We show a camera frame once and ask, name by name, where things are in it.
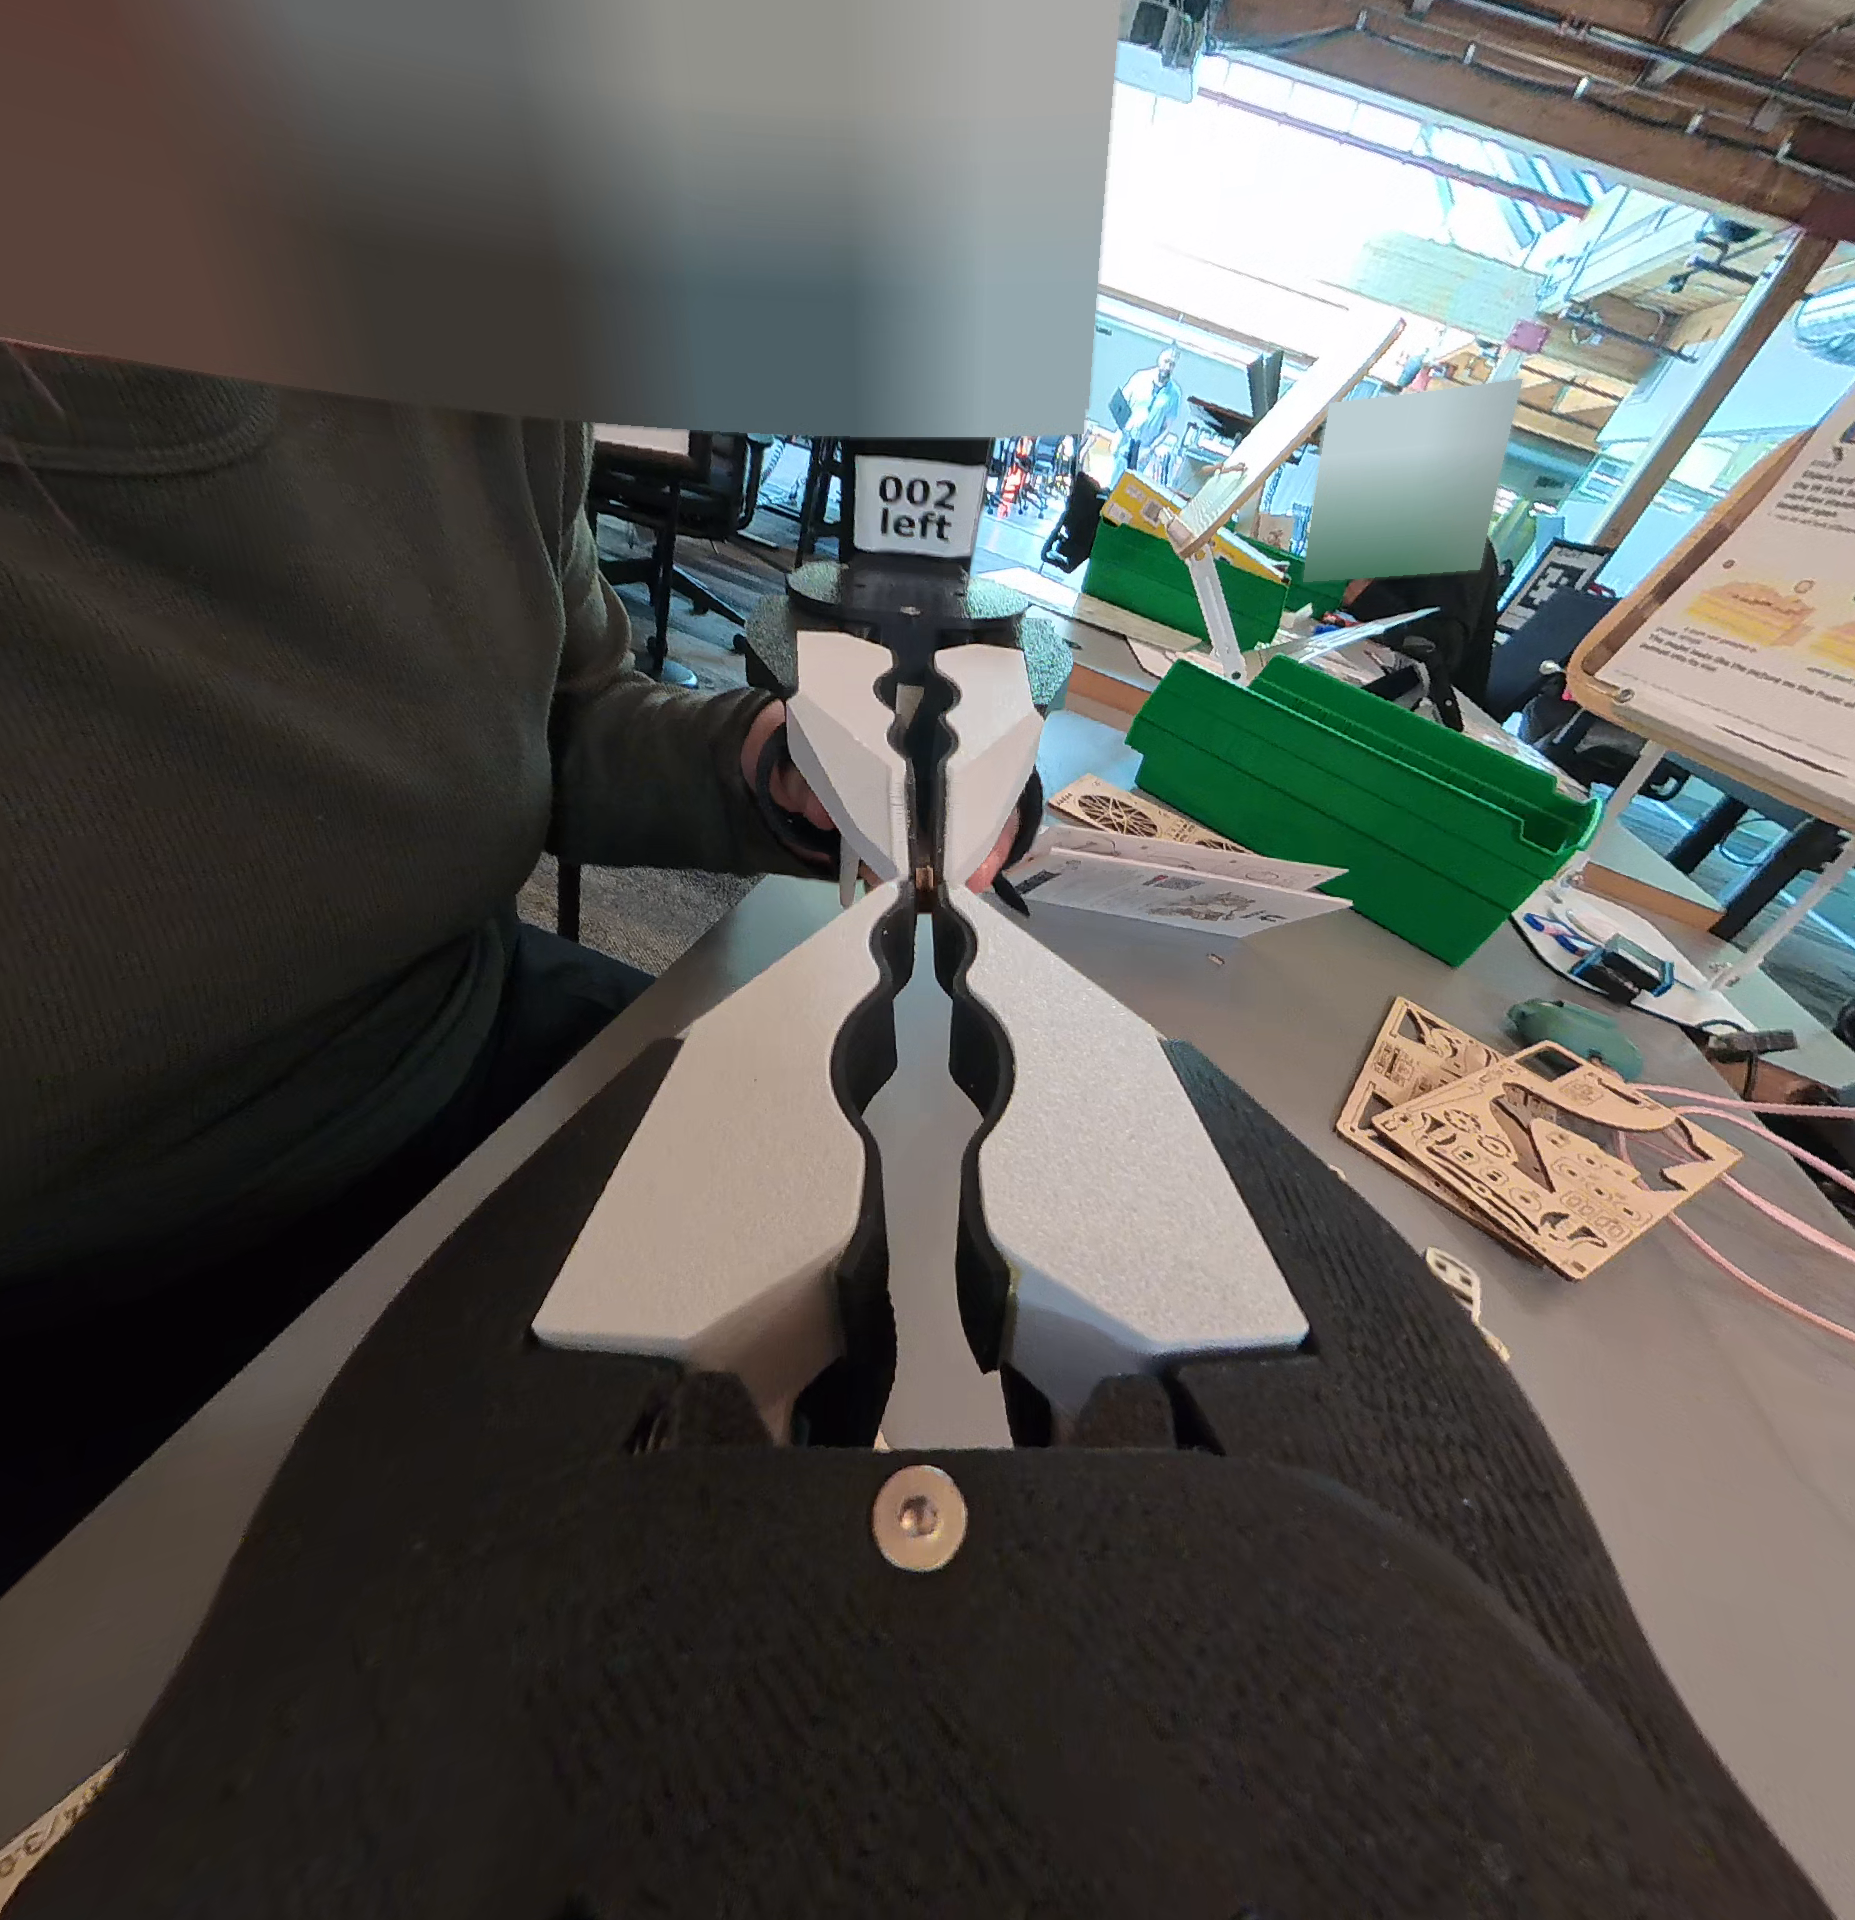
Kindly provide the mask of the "small blue black device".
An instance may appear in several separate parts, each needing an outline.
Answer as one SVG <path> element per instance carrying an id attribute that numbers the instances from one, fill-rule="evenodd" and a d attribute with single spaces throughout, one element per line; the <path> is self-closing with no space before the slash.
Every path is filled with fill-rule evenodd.
<path id="1" fill-rule="evenodd" d="M 1663 952 L 1645 948 L 1607 921 L 1581 925 L 1549 907 L 1523 907 L 1511 926 L 1547 968 L 1615 1005 L 1663 1001 L 1679 985 Z"/>

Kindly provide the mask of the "yellow box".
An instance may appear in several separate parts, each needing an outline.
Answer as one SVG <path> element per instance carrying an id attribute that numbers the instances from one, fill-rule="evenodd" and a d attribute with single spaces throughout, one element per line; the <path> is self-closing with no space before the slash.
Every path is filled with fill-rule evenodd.
<path id="1" fill-rule="evenodd" d="M 1139 471 L 1129 469 L 1107 492 L 1101 521 L 1111 526 L 1125 526 L 1169 548 L 1169 535 L 1177 524 L 1181 506 L 1183 503 L 1177 496 L 1153 487 Z M 1289 561 L 1283 555 L 1265 555 L 1249 540 L 1235 536 L 1227 526 L 1217 529 L 1211 539 L 1205 540 L 1205 546 L 1217 564 L 1229 564 L 1241 572 L 1281 584 L 1289 578 Z"/>

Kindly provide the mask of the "white stand frame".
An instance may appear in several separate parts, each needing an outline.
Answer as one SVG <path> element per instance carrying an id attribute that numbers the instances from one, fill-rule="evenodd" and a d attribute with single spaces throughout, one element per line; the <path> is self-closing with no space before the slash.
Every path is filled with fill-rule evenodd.
<path id="1" fill-rule="evenodd" d="M 1855 960 L 1849 830 L 1681 755 L 1659 757 L 1635 789 L 1627 786 L 1639 741 L 1587 716 L 1569 720 L 1543 750 L 1557 772 L 1605 804 L 1605 825 L 1575 880 L 1581 890 L 1753 950 L 1757 968 L 1807 935 L 1823 936 Z M 1685 888 L 1709 860 L 1727 853 L 1733 834 L 1759 822 L 1769 825 L 1769 836 L 1747 855 L 1729 893 Z"/>

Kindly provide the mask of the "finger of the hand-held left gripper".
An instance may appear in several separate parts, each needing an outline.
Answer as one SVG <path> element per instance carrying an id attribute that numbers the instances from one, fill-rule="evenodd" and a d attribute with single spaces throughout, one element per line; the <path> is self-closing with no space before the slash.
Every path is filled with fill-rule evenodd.
<path id="1" fill-rule="evenodd" d="M 796 771 L 829 812 L 839 836 L 839 899 L 855 899 L 859 870 L 875 884 L 913 875 L 915 781 L 895 745 L 891 653 L 839 633 L 796 634 L 796 693 L 788 701 Z"/>
<path id="2" fill-rule="evenodd" d="M 915 706 L 915 860 L 959 890 L 993 853 L 1035 772 L 1041 716 L 1011 645 L 939 649 Z"/>

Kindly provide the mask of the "person's upper body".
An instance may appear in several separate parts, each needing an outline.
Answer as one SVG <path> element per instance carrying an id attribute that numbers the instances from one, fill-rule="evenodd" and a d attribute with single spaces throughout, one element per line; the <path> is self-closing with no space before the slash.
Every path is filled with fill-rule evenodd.
<path id="1" fill-rule="evenodd" d="M 638 670 L 592 451 L 0 343 L 0 1318 L 242 1265 L 468 1084 L 562 660 Z"/>

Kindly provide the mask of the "tilted wooden board stand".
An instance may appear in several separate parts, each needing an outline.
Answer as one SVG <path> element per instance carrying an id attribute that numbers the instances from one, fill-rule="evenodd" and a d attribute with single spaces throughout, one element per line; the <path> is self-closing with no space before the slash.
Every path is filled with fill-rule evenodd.
<path id="1" fill-rule="evenodd" d="M 1243 682 L 1247 662 L 1213 558 L 1219 532 L 1241 506 L 1259 501 L 1267 478 L 1315 435 L 1329 406 L 1341 402 L 1369 374 L 1403 328 L 1401 316 L 1357 321 L 1271 405 L 1219 471 L 1169 521 L 1167 540 L 1187 566 L 1211 660 L 1231 685 Z"/>

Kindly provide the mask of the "black white marker tag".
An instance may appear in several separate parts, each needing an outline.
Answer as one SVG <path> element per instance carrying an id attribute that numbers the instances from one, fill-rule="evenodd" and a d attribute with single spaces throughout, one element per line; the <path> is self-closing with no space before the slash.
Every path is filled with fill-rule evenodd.
<path id="1" fill-rule="evenodd" d="M 1597 587 L 1609 557 L 1607 544 L 1551 540 L 1503 596 L 1495 620 L 1497 633 L 1513 634 L 1559 593 Z"/>

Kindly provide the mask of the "teal plastic tool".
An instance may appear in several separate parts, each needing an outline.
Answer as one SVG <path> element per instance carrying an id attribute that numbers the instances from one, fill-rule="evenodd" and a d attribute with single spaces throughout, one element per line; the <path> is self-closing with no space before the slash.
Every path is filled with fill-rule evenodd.
<path id="1" fill-rule="evenodd" d="M 1521 1048 L 1553 1046 L 1637 1083 L 1645 1061 L 1627 1030 L 1607 1015 L 1559 999 L 1525 999 L 1509 1006 L 1507 1028 Z"/>

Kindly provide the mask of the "green plastic bin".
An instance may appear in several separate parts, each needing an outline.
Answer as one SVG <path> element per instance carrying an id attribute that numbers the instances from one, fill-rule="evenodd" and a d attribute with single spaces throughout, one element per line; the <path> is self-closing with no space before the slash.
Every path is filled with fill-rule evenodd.
<path id="1" fill-rule="evenodd" d="M 1251 853 L 1339 869 L 1337 899 L 1449 966 L 1601 820 L 1547 767 L 1285 658 L 1249 685 L 1173 664 L 1127 745 L 1157 802 Z"/>
<path id="2" fill-rule="evenodd" d="M 1271 645 L 1285 613 L 1335 613 L 1347 593 L 1345 583 L 1309 581 L 1297 557 L 1231 535 L 1217 539 L 1215 562 L 1233 637 L 1245 653 Z M 1185 561 L 1141 521 L 1099 517 L 1083 595 L 1195 642 L 1207 637 Z"/>

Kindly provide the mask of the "wooden sheet with wheel cutouts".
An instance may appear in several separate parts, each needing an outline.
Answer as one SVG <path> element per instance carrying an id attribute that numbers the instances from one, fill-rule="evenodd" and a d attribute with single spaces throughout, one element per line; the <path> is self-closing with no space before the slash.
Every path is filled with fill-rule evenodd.
<path id="1" fill-rule="evenodd" d="M 1211 833 L 1143 792 L 1111 785 L 1093 774 L 1069 781 L 1045 799 L 1055 814 L 1131 840 L 1151 840 L 1205 853 L 1247 855 L 1239 842 Z"/>

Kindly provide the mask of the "person's left forearm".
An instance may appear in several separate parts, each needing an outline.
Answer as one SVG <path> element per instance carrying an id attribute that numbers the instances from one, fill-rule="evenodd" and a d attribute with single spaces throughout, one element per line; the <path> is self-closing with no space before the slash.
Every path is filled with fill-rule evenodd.
<path id="1" fill-rule="evenodd" d="M 546 853 L 572 866 L 798 875 L 742 771 L 760 719 L 780 719 L 762 690 L 656 685 L 572 647 L 550 720 Z"/>

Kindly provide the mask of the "person's left hand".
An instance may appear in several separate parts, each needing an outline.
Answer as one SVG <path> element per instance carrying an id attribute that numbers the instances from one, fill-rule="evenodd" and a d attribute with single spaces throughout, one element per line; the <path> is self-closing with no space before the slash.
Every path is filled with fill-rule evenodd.
<path id="1" fill-rule="evenodd" d="M 752 797 L 784 853 L 792 853 L 796 863 L 815 873 L 839 876 L 841 830 L 815 789 L 798 772 L 788 725 L 774 726 L 760 752 L 754 757 L 748 776 Z M 999 893 L 1001 876 L 1017 860 L 1025 859 L 1035 845 L 1035 833 L 1043 812 L 1043 786 L 1033 772 L 1015 802 L 1001 836 L 977 870 L 969 876 L 969 890 L 975 895 Z"/>

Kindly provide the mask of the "instruction sheet board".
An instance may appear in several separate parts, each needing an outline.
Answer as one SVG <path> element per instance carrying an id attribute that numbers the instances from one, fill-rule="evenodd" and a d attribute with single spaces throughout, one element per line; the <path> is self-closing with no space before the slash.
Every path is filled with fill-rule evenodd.
<path id="1" fill-rule="evenodd" d="M 1601 620 L 1567 688 L 1855 836 L 1855 382 Z"/>

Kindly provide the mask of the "black office chair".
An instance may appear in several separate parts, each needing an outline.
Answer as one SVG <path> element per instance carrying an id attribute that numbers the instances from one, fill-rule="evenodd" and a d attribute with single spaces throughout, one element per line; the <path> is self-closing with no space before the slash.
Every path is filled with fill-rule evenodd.
<path id="1" fill-rule="evenodd" d="M 646 558 L 610 561 L 600 548 L 604 584 L 642 584 L 648 590 L 654 633 L 648 660 L 656 682 L 696 688 L 698 677 L 670 656 L 670 611 L 684 595 L 698 613 L 736 626 L 746 614 L 712 588 L 680 572 L 682 536 L 722 544 L 754 514 L 770 440 L 704 430 L 594 424 L 594 462 L 586 495 L 592 524 L 618 518 L 652 535 Z"/>

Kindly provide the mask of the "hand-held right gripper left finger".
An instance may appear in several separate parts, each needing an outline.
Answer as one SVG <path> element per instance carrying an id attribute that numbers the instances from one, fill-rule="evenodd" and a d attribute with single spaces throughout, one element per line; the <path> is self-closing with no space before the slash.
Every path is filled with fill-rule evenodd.
<path id="1" fill-rule="evenodd" d="M 873 886 L 680 1039 L 532 1332 L 740 1379 L 778 1436 L 867 1447 L 895 1338 L 881 1157 L 915 897 Z"/>

